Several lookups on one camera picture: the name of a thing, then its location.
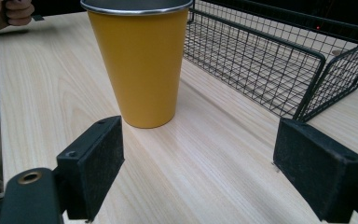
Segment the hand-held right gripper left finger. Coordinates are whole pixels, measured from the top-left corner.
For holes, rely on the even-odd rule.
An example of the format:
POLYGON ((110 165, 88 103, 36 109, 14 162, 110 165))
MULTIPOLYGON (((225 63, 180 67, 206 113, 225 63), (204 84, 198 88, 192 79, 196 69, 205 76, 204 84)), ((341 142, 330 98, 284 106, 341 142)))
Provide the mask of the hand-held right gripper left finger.
POLYGON ((124 162, 120 116, 101 119, 56 157, 61 210, 92 221, 124 162))

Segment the yellow metal cup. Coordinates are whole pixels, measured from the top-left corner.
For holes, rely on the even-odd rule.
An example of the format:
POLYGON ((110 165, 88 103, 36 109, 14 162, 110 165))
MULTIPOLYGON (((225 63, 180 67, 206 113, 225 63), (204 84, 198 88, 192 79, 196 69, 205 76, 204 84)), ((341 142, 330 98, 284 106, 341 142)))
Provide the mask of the yellow metal cup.
POLYGON ((80 0, 122 118, 156 128, 175 114, 186 23, 194 0, 80 0))

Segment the black wire basket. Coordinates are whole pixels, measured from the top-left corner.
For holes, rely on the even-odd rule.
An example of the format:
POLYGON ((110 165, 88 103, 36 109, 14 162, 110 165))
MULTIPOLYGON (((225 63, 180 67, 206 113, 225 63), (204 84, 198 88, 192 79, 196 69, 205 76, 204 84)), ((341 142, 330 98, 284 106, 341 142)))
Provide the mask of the black wire basket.
POLYGON ((358 89, 358 25, 251 0, 194 0, 185 57, 279 117, 308 121, 358 89))

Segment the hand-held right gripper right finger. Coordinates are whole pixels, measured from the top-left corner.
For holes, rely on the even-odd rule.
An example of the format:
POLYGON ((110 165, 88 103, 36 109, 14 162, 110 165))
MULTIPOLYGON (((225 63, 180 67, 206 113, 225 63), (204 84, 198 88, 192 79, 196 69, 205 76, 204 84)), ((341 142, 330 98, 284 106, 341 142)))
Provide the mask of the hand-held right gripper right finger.
POLYGON ((347 223, 358 213, 358 154, 328 135, 280 119, 273 163, 320 220, 347 223))

